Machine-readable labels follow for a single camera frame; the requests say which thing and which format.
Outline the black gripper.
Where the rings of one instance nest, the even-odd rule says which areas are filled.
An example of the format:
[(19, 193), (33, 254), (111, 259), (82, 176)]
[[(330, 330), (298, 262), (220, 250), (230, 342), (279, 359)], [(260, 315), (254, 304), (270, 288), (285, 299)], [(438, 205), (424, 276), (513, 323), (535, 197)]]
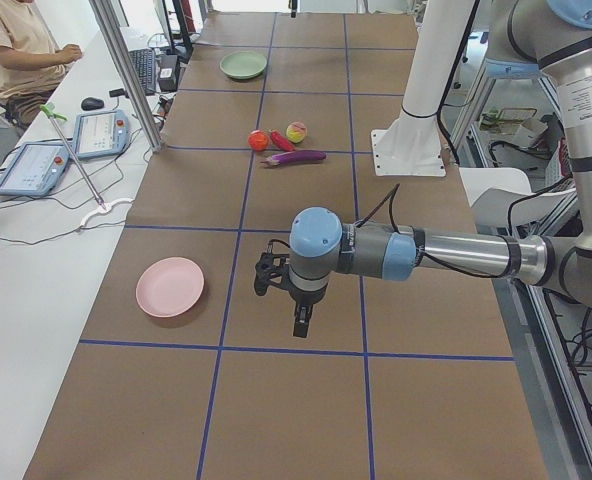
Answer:
[(295, 302), (293, 336), (306, 338), (314, 305), (319, 303), (326, 294), (327, 287), (313, 291), (293, 287), (290, 296)]

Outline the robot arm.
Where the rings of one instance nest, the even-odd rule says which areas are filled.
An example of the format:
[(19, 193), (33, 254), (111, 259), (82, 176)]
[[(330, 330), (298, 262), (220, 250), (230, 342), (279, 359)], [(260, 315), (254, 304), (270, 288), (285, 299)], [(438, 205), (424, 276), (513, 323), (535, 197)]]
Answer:
[[(399, 118), (385, 130), (374, 130), (376, 154), (385, 154), (385, 173), (377, 175), (430, 176), (429, 153), (438, 153), (438, 137), (430, 141), (429, 109), (437, 107), (438, 80), (431, 79), (428, 92), (421, 80), (430, 73), (448, 79), (448, 67), (430, 72), (447, 47), (430, 60), (438, 46), (439, 23), (448, 13), (457, 13), (456, 30), (448, 29), (449, 48), (456, 37), (469, 33), (475, 13), (474, 1), (429, 1), (421, 29), (411, 77)], [(390, 208), (389, 224), (367, 217), (342, 223), (323, 207), (310, 207), (294, 219), (289, 236), (289, 261), (279, 265), (285, 287), (295, 301), (294, 336), (306, 338), (313, 306), (324, 298), (331, 272), (388, 281), (404, 281), (414, 268), (443, 268), (478, 278), (516, 277), (525, 284), (543, 286), (592, 308), (592, 1), (492, 1), (487, 62), (501, 78), (543, 74), (554, 84), (564, 131), (571, 174), (583, 231), (572, 239), (531, 235), (511, 236), (446, 233), (397, 225)], [(507, 188), (484, 185), (483, 174), (510, 173), (511, 168), (459, 167), (467, 200), (478, 225), (500, 227), (530, 223), (547, 212), (516, 213), (529, 195), (510, 199)]]

